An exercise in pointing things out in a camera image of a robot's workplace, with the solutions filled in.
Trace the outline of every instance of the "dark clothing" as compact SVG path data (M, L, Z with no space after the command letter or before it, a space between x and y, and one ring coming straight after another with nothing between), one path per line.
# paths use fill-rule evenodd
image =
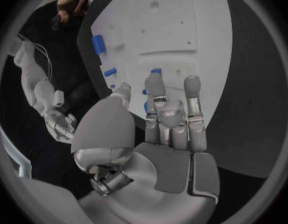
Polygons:
M70 1L69 3L67 3L67 4L57 4L57 10L58 11L65 10L69 14L72 14L74 9L77 7L78 3L79 3L79 0L73 0L73 1ZM83 5L82 5L82 9L83 10L87 9L87 3L88 3L88 0L85 0Z

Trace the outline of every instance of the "hole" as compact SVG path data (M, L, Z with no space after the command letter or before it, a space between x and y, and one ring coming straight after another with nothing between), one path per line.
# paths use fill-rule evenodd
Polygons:
M151 8L151 9L159 8L159 3L158 3L158 1L152 1L152 2L150 3L150 8Z

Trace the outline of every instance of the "wire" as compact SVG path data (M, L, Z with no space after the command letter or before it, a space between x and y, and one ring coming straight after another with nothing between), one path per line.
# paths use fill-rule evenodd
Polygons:
M18 36L22 40L31 42L34 45L34 47L46 57L46 59L47 59L47 77L48 77L49 81L51 81L52 75L53 75L53 67L52 67L51 60L49 59L49 56L48 56L48 53L47 53L47 50L45 49L45 47L43 47L42 45L40 45L38 43L32 42L31 40L29 40L24 35L18 34Z

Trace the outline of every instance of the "person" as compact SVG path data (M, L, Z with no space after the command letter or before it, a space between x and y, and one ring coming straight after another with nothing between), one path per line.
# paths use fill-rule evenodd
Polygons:
M85 16L93 0L58 0L57 15L51 20L52 30L59 30L72 16Z

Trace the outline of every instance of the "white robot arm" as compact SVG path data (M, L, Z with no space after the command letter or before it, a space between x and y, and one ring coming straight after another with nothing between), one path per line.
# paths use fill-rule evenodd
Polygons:
M37 64L35 45L17 37L11 49L9 54L22 70L21 85L29 105L44 118L47 130L55 140L72 143L77 120L56 109L64 104L64 95L62 91L55 91L45 71Z

